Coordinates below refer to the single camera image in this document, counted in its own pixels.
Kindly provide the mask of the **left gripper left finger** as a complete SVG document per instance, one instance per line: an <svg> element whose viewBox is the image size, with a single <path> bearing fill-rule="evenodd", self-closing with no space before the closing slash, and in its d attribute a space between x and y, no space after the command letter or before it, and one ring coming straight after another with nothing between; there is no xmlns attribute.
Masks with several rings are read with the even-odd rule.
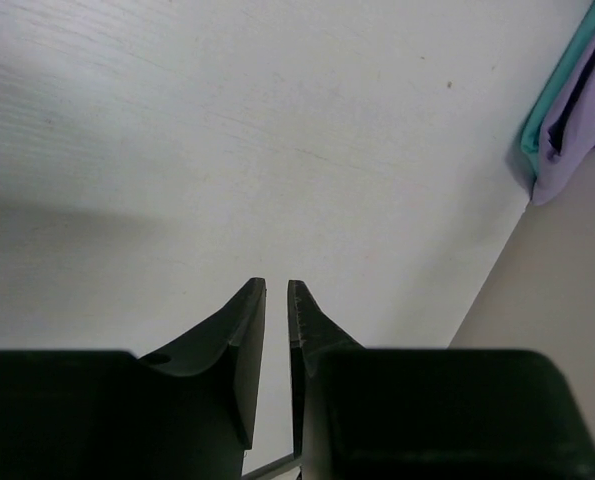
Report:
<svg viewBox="0 0 595 480"><path fill-rule="evenodd" d="M252 446L266 285L144 355L0 351L0 479L237 479Z"/></svg>

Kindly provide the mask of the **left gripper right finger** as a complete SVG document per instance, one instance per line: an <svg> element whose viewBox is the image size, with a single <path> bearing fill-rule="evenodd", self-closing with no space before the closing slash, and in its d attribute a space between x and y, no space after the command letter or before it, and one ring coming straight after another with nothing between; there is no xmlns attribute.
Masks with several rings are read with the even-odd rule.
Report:
<svg viewBox="0 0 595 480"><path fill-rule="evenodd" d="M595 479L595 442L545 355L368 348L298 280L287 308L302 478Z"/></svg>

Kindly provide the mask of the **purple t shirt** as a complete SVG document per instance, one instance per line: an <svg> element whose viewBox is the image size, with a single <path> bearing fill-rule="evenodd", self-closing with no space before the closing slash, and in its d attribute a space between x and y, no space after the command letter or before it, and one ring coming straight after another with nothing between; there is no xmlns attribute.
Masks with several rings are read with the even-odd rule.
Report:
<svg viewBox="0 0 595 480"><path fill-rule="evenodd" d="M562 192L595 150L595 35L551 105L539 136L539 174L531 201L544 205Z"/></svg>

